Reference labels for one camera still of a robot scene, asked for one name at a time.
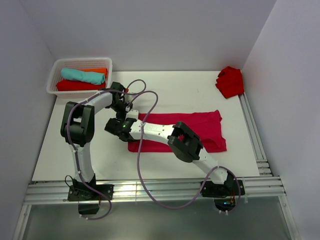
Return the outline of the pink t shirt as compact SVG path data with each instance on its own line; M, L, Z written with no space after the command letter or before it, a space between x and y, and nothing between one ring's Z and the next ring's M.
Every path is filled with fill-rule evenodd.
M218 110L211 112L194 113L151 113L147 122L159 125L175 125L183 122L190 127L199 137L208 153L227 151L227 143L222 135L222 117ZM129 152L137 153L140 141L129 142ZM172 153L171 148L160 142L143 140L142 153Z

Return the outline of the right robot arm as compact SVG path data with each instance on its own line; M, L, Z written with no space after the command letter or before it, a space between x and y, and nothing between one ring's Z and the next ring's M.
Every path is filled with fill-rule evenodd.
M239 183L225 167L218 164L205 149L200 137L184 122L161 125L144 122L134 118L119 120L111 118L104 130L117 136L123 142L139 141L138 152L142 151L145 141L162 143L170 147L174 155L182 162L194 164L216 185L222 195L229 194Z

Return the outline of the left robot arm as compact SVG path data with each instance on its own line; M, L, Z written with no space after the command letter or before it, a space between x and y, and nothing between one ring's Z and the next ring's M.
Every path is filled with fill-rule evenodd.
M128 92L129 89L121 83L113 82L110 88L102 88L85 100L69 101L65 105L60 134L73 152L75 177L72 183L80 187L79 194L86 200L95 198L98 193L90 154L90 142L95 133L95 114L102 109L114 110L116 117L108 120L104 130L124 142L132 141L129 132L134 121L126 118L131 110L131 104L125 100Z

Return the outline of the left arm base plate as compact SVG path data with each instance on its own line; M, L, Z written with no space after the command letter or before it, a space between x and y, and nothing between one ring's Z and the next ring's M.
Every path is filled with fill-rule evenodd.
M113 184L98 184L93 186L93 188L105 195L109 200L112 200L114 193ZM97 192L87 188L86 186L75 187L71 186L67 196L69 202L83 202L83 201L98 201L106 200L102 195L99 195Z

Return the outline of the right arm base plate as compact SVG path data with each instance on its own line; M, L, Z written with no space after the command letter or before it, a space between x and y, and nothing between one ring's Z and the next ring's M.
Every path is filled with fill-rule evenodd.
M245 187L242 180L236 180L232 177L226 180L224 184L215 184L212 181L201 181L204 183L200 194L206 198L226 198L231 196L244 196L246 194Z

